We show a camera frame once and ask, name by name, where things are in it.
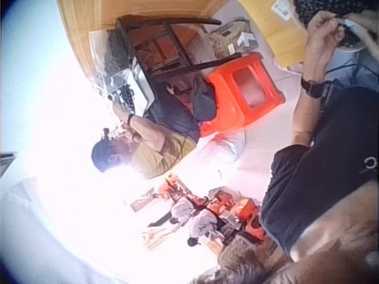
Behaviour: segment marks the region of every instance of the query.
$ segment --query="black watch strap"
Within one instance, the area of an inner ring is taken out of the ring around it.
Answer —
[[[304,90],[306,90],[308,96],[312,98],[321,98],[324,91],[324,83],[316,83],[314,81],[306,81],[303,77],[301,77],[301,86]]]
[[[128,121],[127,121],[127,125],[128,126],[130,126],[130,120],[131,120],[131,118],[134,116],[134,114],[129,114],[129,116],[128,116]]]

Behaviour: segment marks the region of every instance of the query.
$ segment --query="black t-shirt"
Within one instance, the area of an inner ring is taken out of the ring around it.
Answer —
[[[311,148],[275,154],[261,223],[287,254],[318,217],[377,178],[378,113],[379,93],[344,89],[320,118]]]

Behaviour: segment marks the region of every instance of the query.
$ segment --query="black backpack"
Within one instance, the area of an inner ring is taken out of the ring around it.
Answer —
[[[197,121],[211,121],[216,117],[217,103],[214,86],[200,75],[196,75],[194,78],[191,103]]]

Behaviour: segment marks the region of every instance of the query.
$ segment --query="paper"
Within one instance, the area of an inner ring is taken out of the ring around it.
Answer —
[[[236,50],[235,50],[235,46],[233,45],[233,43],[229,44],[227,46],[227,49],[229,50],[229,54],[232,55],[232,54],[235,54]]]
[[[288,21],[291,18],[291,8],[288,5],[287,0],[277,0],[271,7],[275,13],[277,13],[282,19]]]
[[[242,32],[238,38],[237,45],[241,46],[243,43],[244,46],[250,46],[250,41],[255,40],[255,36],[252,33]]]

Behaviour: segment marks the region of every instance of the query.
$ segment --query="wire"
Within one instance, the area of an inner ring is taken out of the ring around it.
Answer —
[[[328,70],[325,74],[329,74],[329,73],[332,73],[332,72],[334,72],[334,71],[341,70],[341,69],[343,69],[343,68],[352,67],[352,66],[357,66],[357,65],[358,65],[358,64],[354,63],[354,64],[348,64],[348,65],[339,66],[339,67],[336,67],[336,68],[333,68],[333,69]]]
[[[372,74],[376,75],[378,78],[379,78],[379,74],[376,73],[375,71],[372,71],[370,68],[368,68],[366,65],[364,64],[348,64],[348,65],[343,65],[343,66],[339,66],[339,67],[336,67],[336,68],[333,68],[333,69],[330,69],[326,72],[326,74],[329,74],[329,73],[332,73],[334,71],[337,71],[337,70],[341,70],[343,68],[347,68],[347,67],[352,67],[352,66],[362,66],[364,69],[368,70],[369,72],[371,72]]]

